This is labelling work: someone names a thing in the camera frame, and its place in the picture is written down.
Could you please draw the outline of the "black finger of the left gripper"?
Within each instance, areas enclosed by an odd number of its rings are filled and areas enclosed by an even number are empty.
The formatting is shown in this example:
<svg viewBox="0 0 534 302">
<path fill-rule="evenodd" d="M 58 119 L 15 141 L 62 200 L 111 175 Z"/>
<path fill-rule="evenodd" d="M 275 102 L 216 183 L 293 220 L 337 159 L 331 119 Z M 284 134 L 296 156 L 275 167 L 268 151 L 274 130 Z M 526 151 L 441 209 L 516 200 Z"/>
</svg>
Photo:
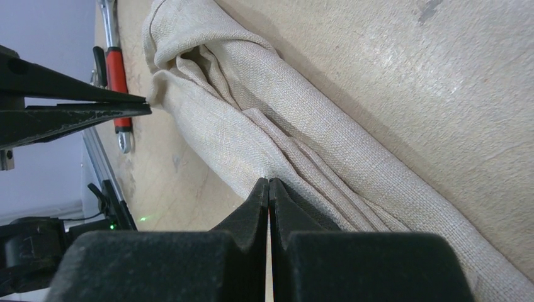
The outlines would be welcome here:
<svg viewBox="0 0 534 302">
<path fill-rule="evenodd" d="M 1 46 L 1 102 L 22 104 L 24 98 L 143 104 L 145 98 L 92 86 L 44 66 L 25 61 Z"/>
<path fill-rule="evenodd" d="M 1 148 L 51 142 L 117 118 L 149 115 L 148 104 L 58 104 L 1 111 Z"/>
</svg>

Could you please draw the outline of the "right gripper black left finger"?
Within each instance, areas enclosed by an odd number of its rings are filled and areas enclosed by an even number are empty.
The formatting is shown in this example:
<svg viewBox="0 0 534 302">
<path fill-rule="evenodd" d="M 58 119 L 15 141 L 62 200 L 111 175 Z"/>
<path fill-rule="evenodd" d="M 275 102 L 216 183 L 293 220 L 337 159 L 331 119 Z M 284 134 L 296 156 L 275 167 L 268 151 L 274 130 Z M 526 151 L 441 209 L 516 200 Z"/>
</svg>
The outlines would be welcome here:
<svg viewBox="0 0 534 302">
<path fill-rule="evenodd" d="M 205 232 L 98 231 L 66 252 L 47 301 L 264 301 L 269 182 Z"/>
</svg>

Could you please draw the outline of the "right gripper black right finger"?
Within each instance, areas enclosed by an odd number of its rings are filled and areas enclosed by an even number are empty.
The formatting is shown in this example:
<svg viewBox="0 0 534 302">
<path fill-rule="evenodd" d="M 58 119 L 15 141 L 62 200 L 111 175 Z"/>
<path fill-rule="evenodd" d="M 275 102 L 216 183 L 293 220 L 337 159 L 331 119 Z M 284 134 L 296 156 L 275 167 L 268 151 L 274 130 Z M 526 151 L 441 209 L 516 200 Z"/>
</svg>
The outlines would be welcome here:
<svg viewBox="0 0 534 302">
<path fill-rule="evenodd" d="M 275 301 L 472 301 L 457 256 L 431 233 L 321 226 L 270 180 Z"/>
</svg>

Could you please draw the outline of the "beige cloth napkin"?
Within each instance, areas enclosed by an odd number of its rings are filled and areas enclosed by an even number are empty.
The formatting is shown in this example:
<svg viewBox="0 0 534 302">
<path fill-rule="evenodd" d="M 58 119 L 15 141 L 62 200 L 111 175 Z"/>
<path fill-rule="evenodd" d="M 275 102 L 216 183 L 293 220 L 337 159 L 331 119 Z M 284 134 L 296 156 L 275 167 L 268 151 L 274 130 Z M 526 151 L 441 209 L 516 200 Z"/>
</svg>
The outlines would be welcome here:
<svg viewBox="0 0 534 302">
<path fill-rule="evenodd" d="M 533 282 L 447 198 L 214 1 L 155 1 L 143 44 L 149 102 L 239 196 L 279 177 L 341 228 L 445 237 L 478 300 L 533 300 Z"/>
</svg>

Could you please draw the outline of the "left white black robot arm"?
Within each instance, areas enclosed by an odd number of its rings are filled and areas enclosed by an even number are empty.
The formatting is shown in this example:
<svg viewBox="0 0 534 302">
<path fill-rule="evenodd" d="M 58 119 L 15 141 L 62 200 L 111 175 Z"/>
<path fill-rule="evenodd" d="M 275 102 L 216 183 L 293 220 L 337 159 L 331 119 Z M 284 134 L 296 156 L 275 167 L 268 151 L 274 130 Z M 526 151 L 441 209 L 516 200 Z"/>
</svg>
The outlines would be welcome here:
<svg viewBox="0 0 534 302">
<path fill-rule="evenodd" d="M 107 88 L 107 54 L 93 48 L 96 84 L 91 85 L 1 48 L 1 160 L 15 147 L 51 142 L 114 118 L 151 112 L 145 99 Z M 126 202 L 109 179 L 89 184 L 98 212 L 72 230 L 63 218 L 30 216 L 1 227 L 1 295 L 46 288 L 77 237 L 93 230 L 135 230 Z"/>
</svg>

